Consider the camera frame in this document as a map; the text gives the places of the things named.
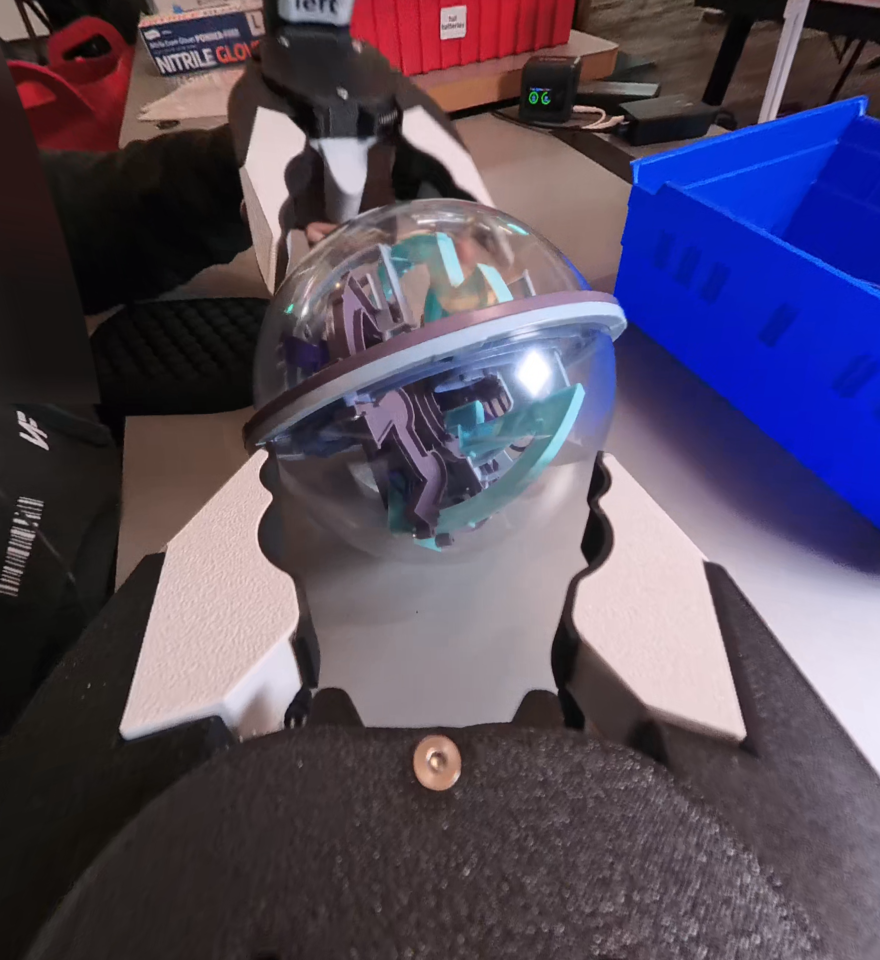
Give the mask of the clear plastic maze ball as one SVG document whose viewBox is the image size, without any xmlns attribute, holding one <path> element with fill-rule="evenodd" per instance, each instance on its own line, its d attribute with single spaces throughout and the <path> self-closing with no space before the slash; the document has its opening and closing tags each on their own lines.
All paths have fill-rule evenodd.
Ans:
<svg viewBox="0 0 880 960">
<path fill-rule="evenodd" d="M 499 210 L 380 207 L 278 285 L 245 444 L 289 506 L 350 546 L 459 559 L 547 522 L 591 468 L 626 327 L 612 295 Z"/>
</svg>

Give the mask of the black mesh cushion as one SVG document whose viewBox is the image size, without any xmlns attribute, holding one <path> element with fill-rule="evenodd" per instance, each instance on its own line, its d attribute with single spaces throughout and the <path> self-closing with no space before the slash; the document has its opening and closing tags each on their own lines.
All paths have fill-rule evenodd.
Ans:
<svg viewBox="0 0 880 960">
<path fill-rule="evenodd" d="M 127 419 L 230 413 L 253 404 L 269 301 L 201 297 L 130 304 L 90 337 L 98 415 L 121 445 Z"/>
</svg>

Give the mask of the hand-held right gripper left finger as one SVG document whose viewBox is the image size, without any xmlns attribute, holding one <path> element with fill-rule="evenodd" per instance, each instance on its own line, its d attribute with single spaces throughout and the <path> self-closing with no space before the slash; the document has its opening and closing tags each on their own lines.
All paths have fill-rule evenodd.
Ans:
<svg viewBox="0 0 880 960">
<path fill-rule="evenodd" d="M 270 472 L 267 453 L 255 453 L 166 547 L 124 741 L 206 719 L 240 741 L 303 723 L 321 652 L 303 587 L 261 541 Z"/>
</svg>

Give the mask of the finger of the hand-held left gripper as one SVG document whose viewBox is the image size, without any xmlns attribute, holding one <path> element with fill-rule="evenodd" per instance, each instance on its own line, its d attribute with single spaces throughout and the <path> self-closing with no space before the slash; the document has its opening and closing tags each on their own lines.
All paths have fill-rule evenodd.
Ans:
<svg viewBox="0 0 880 960">
<path fill-rule="evenodd" d="M 297 227 L 295 198 L 312 178 L 305 133 L 285 113 L 259 106 L 240 179 L 257 266 L 270 294 L 284 282 Z"/>
<path fill-rule="evenodd" d="M 406 109 L 399 121 L 391 186 L 399 202 L 452 198 L 494 207 L 470 152 L 446 121 L 422 105 Z"/>
</svg>

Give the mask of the black power adapter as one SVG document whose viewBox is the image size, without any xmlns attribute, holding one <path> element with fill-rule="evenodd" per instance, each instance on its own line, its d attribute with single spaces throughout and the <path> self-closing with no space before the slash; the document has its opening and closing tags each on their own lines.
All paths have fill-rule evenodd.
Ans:
<svg viewBox="0 0 880 960">
<path fill-rule="evenodd" d="M 634 147 L 701 138 L 721 113 L 719 106 L 684 94 L 624 102 L 618 108 L 618 135 Z"/>
</svg>

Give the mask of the small black digital timer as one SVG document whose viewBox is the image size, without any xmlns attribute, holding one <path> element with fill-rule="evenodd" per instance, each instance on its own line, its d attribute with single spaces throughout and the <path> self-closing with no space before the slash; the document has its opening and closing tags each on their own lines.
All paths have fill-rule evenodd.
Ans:
<svg viewBox="0 0 880 960">
<path fill-rule="evenodd" d="M 536 127 L 565 125 L 573 113 L 581 68 L 578 55 L 531 56 L 520 76 L 520 122 Z"/>
</svg>

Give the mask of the blue white glove box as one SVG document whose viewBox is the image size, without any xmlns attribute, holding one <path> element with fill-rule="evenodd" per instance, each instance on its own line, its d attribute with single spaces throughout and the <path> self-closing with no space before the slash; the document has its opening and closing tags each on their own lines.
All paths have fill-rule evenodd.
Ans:
<svg viewBox="0 0 880 960">
<path fill-rule="evenodd" d="M 263 4 L 253 1 L 143 15 L 137 28 L 165 78 L 243 66 L 266 34 Z"/>
</svg>

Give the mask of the blue plastic bin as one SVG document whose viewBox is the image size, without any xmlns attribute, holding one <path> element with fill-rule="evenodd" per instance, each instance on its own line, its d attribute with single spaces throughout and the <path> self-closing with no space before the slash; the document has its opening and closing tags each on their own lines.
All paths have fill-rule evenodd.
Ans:
<svg viewBox="0 0 880 960">
<path fill-rule="evenodd" d="M 614 295 L 880 531 L 880 120 L 854 98 L 634 161 Z"/>
</svg>

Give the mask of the red plastic bin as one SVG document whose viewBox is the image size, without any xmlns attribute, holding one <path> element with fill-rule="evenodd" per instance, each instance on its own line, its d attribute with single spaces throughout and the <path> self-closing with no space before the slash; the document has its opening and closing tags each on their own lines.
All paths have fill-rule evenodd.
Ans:
<svg viewBox="0 0 880 960">
<path fill-rule="evenodd" d="M 565 44 L 574 1 L 356 1 L 351 35 L 413 77 Z"/>
</svg>

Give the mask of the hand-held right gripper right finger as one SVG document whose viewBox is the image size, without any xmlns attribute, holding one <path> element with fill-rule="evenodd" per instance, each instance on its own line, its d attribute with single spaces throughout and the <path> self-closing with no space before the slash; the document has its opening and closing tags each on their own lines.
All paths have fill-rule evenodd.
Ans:
<svg viewBox="0 0 880 960">
<path fill-rule="evenodd" d="M 556 631 L 566 724 L 634 748 L 668 727 L 738 748 L 744 710 L 704 554 L 613 456 L 598 454 Z"/>
</svg>

